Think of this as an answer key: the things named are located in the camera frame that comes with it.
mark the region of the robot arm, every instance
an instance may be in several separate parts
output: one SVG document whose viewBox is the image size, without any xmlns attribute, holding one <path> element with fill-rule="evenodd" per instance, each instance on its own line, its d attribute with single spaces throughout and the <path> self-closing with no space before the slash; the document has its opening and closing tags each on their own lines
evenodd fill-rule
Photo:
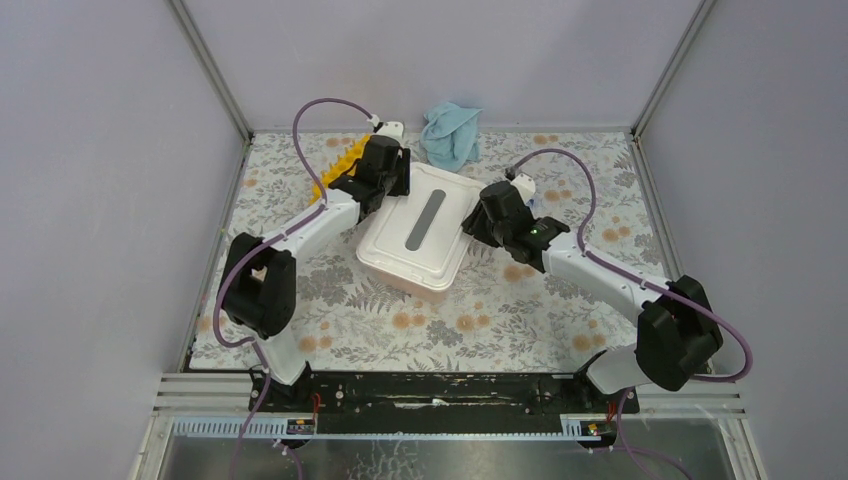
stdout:
<svg viewBox="0 0 848 480">
<path fill-rule="evenodd" d="M 592 292 L 636 324 L 635 344 L 601 352 L 578 371 L 605 395 L 645 383 L 677 391 L 721 348 L 722 337 L 715 322 L 592 261 L 580 249 L 575 232 L 550 217 L 534 218 L 509 182 L 483 189 L 480 202 L 462 226 L 477 240 L 505 248 L 515 261 Z M 590 245 L 585 248 L 639 278 L 667 285 L 673 292 L 710 308 L 703 287 L 690 277 L 672 282 L 645 275 Z"/>
<path fill-rule="evenodd" d="M 271 366 L 272 375 L 289 385 L 300 375 L 305 361 L 298 358 L 291 329 L 286 329 L 295 312 L 297 262 L 304 262 L 340 233 L 353 228 L 377 211 L 386 196 L 409 194 L 410 150 L 401 146 L 403 125 L 380 123 L 368 139 L 356 170 L 342 174 L 327 189 L 326 202 L 318 202 L 289 220 L 266 238 L 282 238 L 270 245 L 243 268 L 230 284 L 223 309 L 230 319 L 253 330 Z M 248 233 L 230 245 L 222 278 L 248 252 L 264 243 Z M 260 280 L 255 271 L 265 269 Z"/>
</svg>

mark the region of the yellow toy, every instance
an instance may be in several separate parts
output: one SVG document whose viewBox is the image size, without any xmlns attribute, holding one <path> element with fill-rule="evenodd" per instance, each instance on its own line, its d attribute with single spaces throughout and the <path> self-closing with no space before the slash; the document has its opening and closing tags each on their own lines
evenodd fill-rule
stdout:
<svg viewBox="0 0 848 480">
<path fill-rule="evenodd" d="M 365 144 L 369 138 L 371 138 L 371 135 L 365 135 L 358 142 L 354 143 L 352 147 L 345 150 L 344 155 L 339 155 L 338 161 L 330 167 L 329 172 L 321 171 L 321 184 L 324 185 L 324 188 L 327 188 L 330 182 L 339 178 L 343 173 L 353 174 L 356 172 L 356 166 L 353 162 L 362 158 L 362 152 L 365 150 Z M 318 185 L 313 184 L 312 200 L 309 201 L 309 204 L 312 205 L 319 198 L 321 198 L 321 190 L 318 189 Z"/>
</svg>

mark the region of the enclosure wall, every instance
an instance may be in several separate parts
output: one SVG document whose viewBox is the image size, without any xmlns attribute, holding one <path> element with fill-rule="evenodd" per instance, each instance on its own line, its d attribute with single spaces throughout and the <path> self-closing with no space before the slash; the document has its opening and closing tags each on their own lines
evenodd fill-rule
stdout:
<svg viewBox="0 0 848 480">
<path fill-rule="evenodd" d="M 125 478 L 240 139 L 164 1 L 2 10 L 0 478 Z"/>
<path fill-rule="evenodd" d="M 644 137 L 684 270 L 753 346 L 743 391 L 775 479 L 848 470 L 846 18 L 718 2 Z"/>
<path fill-rule="evenodd" d="M 585 129 L 636 120 L 699 0 L 186 4 L 254 129 L 325 96 L 413 127 L 452 100 L 484 126 Z M 361 127 L 339 108 L 306 124 Z"/>
</svg>

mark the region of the container lid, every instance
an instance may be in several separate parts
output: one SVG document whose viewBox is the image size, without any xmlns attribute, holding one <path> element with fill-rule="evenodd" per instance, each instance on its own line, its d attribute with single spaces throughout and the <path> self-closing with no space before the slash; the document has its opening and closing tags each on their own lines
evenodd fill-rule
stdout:
<svg viewBox="0 0 848 480">
<path fill-rule="evenodd" d="M 444 291 L 471 241 L 461 223 L 484 185 L 417 162 L 410 165 L 409 182 L 409 196 L 383 200 L 356 256 L 371 268 Z"/>
</svg>

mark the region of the floral tablecloth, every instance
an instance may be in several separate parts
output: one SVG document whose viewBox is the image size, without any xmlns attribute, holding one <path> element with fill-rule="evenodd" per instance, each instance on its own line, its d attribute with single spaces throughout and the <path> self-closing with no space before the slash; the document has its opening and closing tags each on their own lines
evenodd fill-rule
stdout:
<svg viewBox="0 0 848 480">
<path fill-rule="evenodd" d="M 303 134 L 317 169 L 326 169 L 361 135 Z M 418 136 L 405 139 L 418 157 Z M 662 274 L 642 194 L 622 133 L 481 133 L 481 160 L 461 175 L 484 183 L 542 147 L 562 147 L 584 159 L 599 203 L 588 241 L 648 273 Z M 589 207 L 579 167 L 542 155 L 522 169 L 537 186 L 533 212 L 576 228 Z M 289 134 L 259 134 L 248 159 L 225 242 L 247 231 L 261 235 L 303 210 L 311 183 Z M 568 279 L 542 275 L 503 249 L 472 242 L 447 299 L 429 304 L 380 283 L 356 259 L 364 228 L 347 232 L 323 253 L 298 264 L 298 316 L 291 328 L 313 369 L 574 371 L 600 349 L 635 340 L 635 327 Z M 191 351 L 191 369 L 244 369 L 258 363 L 248 347 L 226 349 L 211 331 L 217 266 Z M 224 335 L 245 335 L 222 314 Z"/>
</svg>

